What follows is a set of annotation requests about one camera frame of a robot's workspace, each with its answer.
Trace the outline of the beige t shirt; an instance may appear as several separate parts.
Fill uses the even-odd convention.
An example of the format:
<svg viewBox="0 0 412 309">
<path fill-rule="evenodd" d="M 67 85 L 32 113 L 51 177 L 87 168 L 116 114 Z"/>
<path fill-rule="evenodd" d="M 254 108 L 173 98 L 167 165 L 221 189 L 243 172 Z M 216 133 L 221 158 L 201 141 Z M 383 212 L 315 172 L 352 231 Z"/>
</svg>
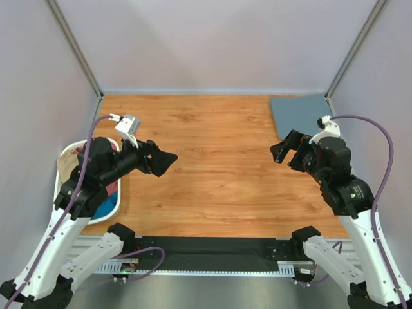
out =
<svg viewBox="0 0 412 309">
<path fill-rule="evenodd" d="M 69 145 L 57 159 L 59 180 L 64 183 L 70 178 L 72 170 L 79 164 L 77 155 L 83 150 L 85 141 Z"/>
</svg>

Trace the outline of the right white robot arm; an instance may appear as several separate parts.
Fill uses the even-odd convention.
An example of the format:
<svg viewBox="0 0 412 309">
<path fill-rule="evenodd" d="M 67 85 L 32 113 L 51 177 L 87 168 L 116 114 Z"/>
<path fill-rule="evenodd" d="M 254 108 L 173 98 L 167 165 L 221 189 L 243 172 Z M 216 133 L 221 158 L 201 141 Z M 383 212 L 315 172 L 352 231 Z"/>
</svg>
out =
<svg viewBox="0 0 412 309">
<path fill-rule="evenodd" d="M 355 249 L 361 268 L 349 263 L 313 227 L 295 231 L 304 255 L 315 261 L 344 290 L 350 308 L 411 308 L 411 287 L 384 247 L 379 217 L 372 214 L 374 196 L 368 184 L 351 173 L 351 151 L 334 136 L 311 142 L 308 135 L 292 130 L 270 147 L 281 163 L 293 150 L 291 169 L 308 173 L 320 186 L 323 200 L 339 218 Z"/>
</svg>

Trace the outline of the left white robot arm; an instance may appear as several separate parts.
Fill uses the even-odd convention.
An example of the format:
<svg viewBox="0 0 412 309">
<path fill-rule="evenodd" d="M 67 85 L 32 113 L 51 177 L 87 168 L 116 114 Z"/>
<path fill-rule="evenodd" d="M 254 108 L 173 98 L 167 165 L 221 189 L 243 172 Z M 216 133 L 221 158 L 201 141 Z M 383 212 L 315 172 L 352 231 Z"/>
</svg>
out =
<svg viewBox="0 0 412 309">
<path fill-rule="evenodd" d="M 77 157 L 79 164 L 60 187 L 35 253 L 16 278 L 1 284 L 7 305 L 18 302 L 23 308 L 65 308 L 79 285 L 101 264 L 133 254 L 135 232 L 116 223 L 97 245 L 66 262 L 77 236 L 108 198 L 109 185 L 134 170 L 160 177 L 178 159 L 152 140 L 136 144 L 125 140 L 117 151 L 104 137 L 88 139 Z"/>
</svg>

